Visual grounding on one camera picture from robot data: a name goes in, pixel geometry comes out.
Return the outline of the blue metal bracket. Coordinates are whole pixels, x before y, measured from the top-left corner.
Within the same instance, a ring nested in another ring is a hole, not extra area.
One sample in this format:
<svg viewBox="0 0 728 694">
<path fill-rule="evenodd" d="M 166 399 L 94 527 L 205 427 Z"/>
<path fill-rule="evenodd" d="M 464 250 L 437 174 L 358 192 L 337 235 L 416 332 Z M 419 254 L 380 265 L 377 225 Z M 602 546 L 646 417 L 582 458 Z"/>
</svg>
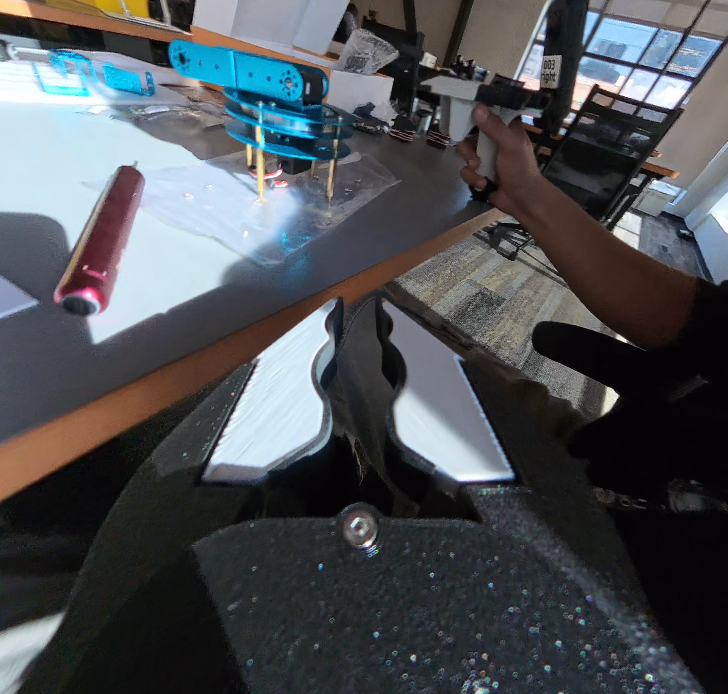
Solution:
<svg viewBox="0 0 728 694">
<path fill-rule="evenodd" d="M 93 62 L 79 52 L 51 50 L 45 63 L 31 63 L 41 92 L 49 96 L 89 98 L 90 85 L 97 83 Z"/>
<path fill-rule="evenodd" d="M 137 72 L 121 69 L 113 63 L 106 62 L 103 64 L 103 74 L 105 86 L 112 90 L 145 98 L 152 97 L 157 92 L 150 71 L 145 71 L 141 77 Z"/>
</svg>

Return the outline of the person's right forearm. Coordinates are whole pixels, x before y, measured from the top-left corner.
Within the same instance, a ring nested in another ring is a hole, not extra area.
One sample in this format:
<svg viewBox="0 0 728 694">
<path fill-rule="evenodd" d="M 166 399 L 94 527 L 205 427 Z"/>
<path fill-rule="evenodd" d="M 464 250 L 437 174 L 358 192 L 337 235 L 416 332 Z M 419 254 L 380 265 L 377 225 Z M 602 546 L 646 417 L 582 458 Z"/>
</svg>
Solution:
<svg viewBox="0 0 728 694">
<path fill-rule="evenodd" d="M 707 283 L 624 243 L 549 183 L 505 209 L 604 325 L 644 350 L 678 338 Z"/>
</svg>

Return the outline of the white instruction sheet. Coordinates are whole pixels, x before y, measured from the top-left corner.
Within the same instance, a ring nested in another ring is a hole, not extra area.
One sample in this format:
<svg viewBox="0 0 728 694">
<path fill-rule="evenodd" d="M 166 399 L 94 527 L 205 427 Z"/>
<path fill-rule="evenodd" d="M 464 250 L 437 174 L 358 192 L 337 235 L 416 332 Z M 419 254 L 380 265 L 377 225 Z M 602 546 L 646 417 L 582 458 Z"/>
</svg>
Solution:
<svg viewBox="0 0 728 694">
<path fill-rule="evenodd" d="M 0 318 L 7 317 L 23 312 L 32 307 L 36 307 L 39 301 L 17 287 L 15 284 L 1 277 L 1 307 Z"/>
</svg>

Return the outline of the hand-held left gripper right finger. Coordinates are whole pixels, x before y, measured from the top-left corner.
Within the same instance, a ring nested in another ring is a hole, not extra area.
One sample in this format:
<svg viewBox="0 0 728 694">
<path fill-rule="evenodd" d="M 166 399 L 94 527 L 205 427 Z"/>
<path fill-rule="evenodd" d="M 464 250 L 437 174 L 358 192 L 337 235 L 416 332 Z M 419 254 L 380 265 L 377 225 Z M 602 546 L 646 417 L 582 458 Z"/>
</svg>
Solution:
<svg viewBox="0 0 728 694">
<path fill-rule="evenodd" d="M 393 386 L 387 430 L 402 462 L 440 484 L 514 481 L 464 359 L 387 300 L 377 321 Z"/>
</svg>

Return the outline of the wooden background desk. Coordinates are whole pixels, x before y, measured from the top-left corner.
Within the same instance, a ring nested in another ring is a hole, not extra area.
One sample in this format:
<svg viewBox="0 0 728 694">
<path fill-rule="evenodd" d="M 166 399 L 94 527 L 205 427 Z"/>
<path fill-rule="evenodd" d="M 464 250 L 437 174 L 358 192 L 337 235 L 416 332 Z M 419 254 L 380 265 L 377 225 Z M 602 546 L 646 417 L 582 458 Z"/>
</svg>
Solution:
<svg viewBox="0 0 728 694">
<path fill-rule="evenodd" d="M 176 39 L 191 42 L 194 39 L 190 33 L 168 28 L 158 22 L 138 24 L 117 17 L 105 16 L 98 9 L 92 11 L 78 10 L 76 7 L 65 9 L 27 0 L 1 0 L 1 14 L 54 24 L 78 26 L 158 42 L 169 43 Z"/>
</svg>

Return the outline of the blue toy robot arm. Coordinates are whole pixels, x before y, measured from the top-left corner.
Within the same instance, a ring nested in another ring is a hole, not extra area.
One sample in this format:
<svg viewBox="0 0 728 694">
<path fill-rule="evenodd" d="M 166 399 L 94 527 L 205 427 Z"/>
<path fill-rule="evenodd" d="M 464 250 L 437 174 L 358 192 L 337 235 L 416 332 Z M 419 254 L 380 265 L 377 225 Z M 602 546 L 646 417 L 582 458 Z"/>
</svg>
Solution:
<svg viewBox="0 0 728 694">
<path fill-rule="evenodd" d="M 226 132 L 245 145 L 259 200 L 283 171 L 266 170 L 267 155 L 275 155 L 302 168 L 328 163 L 325 195 L 332 203 L 338 163 L 350 153 L 346 140 L 357 120 L 325 101 L 330 81 L 322 69 L 179 39 L 169 44 L 168 58 L 182 77 L 222 88 L 231 119 Z"/>
</svg>

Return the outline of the large grid window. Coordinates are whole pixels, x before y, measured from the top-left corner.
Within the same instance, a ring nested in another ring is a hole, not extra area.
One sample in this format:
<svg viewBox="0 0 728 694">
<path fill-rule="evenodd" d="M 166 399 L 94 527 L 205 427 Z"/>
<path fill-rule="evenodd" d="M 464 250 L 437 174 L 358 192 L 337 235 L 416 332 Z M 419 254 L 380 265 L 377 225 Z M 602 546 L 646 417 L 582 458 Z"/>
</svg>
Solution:
<svg viewBox="0 0 728 694">
<path fill-rule="evenodd" d="M 595 86 L 685 107 L 726 46 L 727 0 L 590 0 L 568 125 Z"/>
</svg>

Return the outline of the pile of small screw bags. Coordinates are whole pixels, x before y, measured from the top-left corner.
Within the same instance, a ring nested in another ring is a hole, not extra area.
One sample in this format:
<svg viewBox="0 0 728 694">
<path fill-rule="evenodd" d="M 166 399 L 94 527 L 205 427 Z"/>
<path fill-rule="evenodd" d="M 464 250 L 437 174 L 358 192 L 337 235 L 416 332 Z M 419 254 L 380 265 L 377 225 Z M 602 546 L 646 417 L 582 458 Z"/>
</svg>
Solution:
<svg viewBox="0 0 728 694">
<path fill-rule="evenodd" d="M 203 128 L 225 125 L 229 116 L 225 98 L 216 89 L 202 85 L 162 85 L 152 96 L 137 96 L 118 91 L 114 95 L 93 98 L 77 113 L 100 116 L 131 123 L 181 123 L 189 133 Z"/>
</svg>

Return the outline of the red screwdriver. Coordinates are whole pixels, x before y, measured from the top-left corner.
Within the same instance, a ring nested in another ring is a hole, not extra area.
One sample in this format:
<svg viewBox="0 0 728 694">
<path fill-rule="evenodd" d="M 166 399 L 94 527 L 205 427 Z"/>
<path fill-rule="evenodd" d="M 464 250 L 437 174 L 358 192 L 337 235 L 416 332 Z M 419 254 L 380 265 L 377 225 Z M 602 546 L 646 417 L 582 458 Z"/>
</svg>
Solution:
<svg viewBox="0 0 728 694">
<path fill-rule="evenodd" d="M 82 317 L 104 312 L 113 294 L 145 185 L 135 165 L 119 166 L 92 213 L 56 286 L 56 305 Z"/>
</svg>

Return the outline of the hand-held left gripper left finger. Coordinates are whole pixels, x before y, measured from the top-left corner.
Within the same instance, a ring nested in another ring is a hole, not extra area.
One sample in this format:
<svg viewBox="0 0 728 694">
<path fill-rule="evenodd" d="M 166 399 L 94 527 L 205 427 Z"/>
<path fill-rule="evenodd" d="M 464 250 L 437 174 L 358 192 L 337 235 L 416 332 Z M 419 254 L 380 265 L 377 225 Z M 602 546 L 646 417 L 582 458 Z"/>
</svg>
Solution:
<svg viewBox="0 0 728 694">
<path fill-rule="evenodd" d="M 341 298 L 325 302 L 257 356 L 213 445 L 204 482 L 259 484 L 329 444 L 328 387 L 343 310 Z"/>
</svg>

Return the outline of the clear plastic bag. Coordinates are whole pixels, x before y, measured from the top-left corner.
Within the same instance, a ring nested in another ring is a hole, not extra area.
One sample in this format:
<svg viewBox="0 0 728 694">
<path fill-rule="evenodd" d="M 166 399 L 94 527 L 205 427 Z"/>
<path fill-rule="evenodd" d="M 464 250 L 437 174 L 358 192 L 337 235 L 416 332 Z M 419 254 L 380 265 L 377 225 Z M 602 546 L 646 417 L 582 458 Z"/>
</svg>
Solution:
<svg viewBox="0 0 728 694">
<path fill-rule="evenodd" d="M 339 162 L 331 201 L 327 174 L 318 168 L 285 178 L 287 186 L 267 188 L 243 171 L 237 152 L 146 172 L 142 212 L 188 234 L 210 238 L 258 264 L 280 264 L 343 223 L 360 208 L 398 184 L 369 155 L 354 152 Z"/>
</svg>

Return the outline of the white open cardboard box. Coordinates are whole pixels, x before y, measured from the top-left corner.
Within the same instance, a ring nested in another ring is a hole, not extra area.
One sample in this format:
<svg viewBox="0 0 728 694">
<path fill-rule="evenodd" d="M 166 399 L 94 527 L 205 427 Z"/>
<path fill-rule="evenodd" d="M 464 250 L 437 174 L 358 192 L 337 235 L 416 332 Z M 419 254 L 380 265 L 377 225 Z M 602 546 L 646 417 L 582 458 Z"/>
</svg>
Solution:
<svg viewBox="0 0 728 694">
<path fill-rule="evenodd" d="M 389 103 L 393 80 L 333 69 L 325 57 L 350 0 L 195 0 L 192 42 L 322 69 L 327 100 L 348 112 Z"/>
</svg>

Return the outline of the person's right hand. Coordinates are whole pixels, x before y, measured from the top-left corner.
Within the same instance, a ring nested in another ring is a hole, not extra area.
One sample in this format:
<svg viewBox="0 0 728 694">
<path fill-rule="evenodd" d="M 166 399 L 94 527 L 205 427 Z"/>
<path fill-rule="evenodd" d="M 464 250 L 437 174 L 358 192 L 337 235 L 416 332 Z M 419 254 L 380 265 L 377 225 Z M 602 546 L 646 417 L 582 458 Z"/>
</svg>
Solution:
<svg viewBox="0 0 728 694">
<path fill-rule="evenodd" d="M 472 118 L 479 130 L 495 148 L 497 189 L 490 202 L 501 212 L 524 219 L 545 192 L 545 180 L 533 155 L 532 143 L 521 118 L 506 125 L 489 107 L 476 104 Z"/>
</svg>

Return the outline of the grey desk with wooden edge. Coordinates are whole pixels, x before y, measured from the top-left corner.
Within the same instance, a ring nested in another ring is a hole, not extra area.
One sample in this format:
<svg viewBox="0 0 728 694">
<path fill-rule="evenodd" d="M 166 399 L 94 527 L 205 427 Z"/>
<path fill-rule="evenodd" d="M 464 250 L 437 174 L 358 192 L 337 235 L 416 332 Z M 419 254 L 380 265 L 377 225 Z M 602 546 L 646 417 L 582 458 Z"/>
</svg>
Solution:
<svg viewBox="0 0 728 694">
<path fill-rule="evenodd" d="M 142 211 L 111 303 L 83 318 L 53 290 L 120 165 L 146 177 L 237 151 L 187 116 L 142 127 L 78 106 L 2 103 L 2 277 L 35 298 L 2 318 L 2 499 L 250 360 L 331 297 L 367 294 L 484 226 L 460 161 L 422 141 L 351 141 L 397 183 L 331 233 L 261 266 Z"/>
</svg>

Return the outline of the crumpled bubble wrap bag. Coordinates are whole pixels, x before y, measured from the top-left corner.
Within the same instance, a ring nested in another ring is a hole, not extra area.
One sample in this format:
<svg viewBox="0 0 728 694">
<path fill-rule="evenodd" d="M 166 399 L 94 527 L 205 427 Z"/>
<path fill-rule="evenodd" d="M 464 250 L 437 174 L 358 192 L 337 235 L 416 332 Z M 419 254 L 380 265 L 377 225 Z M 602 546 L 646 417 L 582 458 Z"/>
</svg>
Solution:
<svg viewBox="0 0 728 694">
<path fill-rule="evenodd" d="M 363 28 L 355 29 L 344 44 L 333 69 L 372 76 L 397 60 L 400 52 L 387 40 Z"/>
</svg>

